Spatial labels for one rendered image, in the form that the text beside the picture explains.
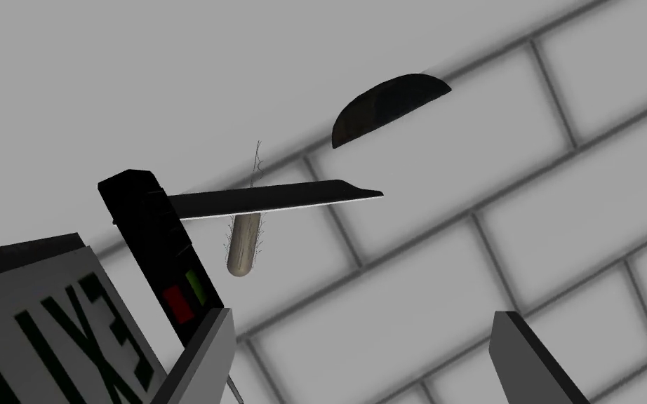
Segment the white exit sign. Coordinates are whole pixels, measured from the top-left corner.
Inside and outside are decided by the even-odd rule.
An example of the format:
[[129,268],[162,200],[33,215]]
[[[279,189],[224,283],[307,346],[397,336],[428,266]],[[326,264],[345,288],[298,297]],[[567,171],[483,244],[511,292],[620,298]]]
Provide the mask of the white exit sign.
[[0,247],[0,404],[150,404],[166,375],[78,234]]

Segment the beige bristly cylinder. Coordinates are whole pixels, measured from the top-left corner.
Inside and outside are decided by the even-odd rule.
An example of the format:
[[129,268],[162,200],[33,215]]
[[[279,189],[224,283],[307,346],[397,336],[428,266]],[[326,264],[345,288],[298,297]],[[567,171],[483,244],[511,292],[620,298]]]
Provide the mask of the beige bristly cylinder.
[[227,270],[235,277],[248,275],[255,264],[262,234],[262,213],[234,215],[227,237]]

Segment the black flat blade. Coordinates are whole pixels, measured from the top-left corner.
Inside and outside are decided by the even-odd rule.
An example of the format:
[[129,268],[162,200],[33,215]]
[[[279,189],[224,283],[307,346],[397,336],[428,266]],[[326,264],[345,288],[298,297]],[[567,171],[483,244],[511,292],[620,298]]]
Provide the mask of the black flat blade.
[[158,191],[146,194],[135,206],[144,213],[156,216],[198,220],[327,206],[381,197],[381,191],[357,188],[344,180],[322,180],[172,196]]

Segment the black half-round wall fixture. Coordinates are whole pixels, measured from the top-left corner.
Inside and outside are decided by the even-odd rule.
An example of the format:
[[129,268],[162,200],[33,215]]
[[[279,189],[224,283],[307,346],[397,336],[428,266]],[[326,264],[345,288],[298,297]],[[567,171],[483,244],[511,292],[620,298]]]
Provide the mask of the black half-round wall fixture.
[[332,148],[372,133],[451,91],[445,81],[423,73],[379,83],[355,97],[337,116],[331,131]]

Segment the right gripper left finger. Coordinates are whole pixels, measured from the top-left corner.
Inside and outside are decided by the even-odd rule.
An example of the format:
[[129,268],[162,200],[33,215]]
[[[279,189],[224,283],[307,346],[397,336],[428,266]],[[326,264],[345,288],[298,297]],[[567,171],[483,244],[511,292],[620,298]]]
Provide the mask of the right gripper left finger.
[[212,309],[151,404],[220,404],[235,351],[232,310]]

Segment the black box with coloured lights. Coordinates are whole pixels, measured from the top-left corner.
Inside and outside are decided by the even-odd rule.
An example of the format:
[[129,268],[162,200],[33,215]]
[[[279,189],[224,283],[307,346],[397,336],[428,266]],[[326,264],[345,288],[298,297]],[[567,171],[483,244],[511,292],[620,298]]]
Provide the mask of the black box with coloured lights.
[[113,223],[183,346],[212,309],[224,307],[168,194],[147,170],[98,183]]

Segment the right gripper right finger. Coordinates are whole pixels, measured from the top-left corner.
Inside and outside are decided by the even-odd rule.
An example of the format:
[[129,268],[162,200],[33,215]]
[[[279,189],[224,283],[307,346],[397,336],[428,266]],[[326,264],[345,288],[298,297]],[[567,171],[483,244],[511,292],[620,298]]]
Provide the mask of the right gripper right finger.
[[496,311],[488,353],[509,404],[590,404],[515,311]]

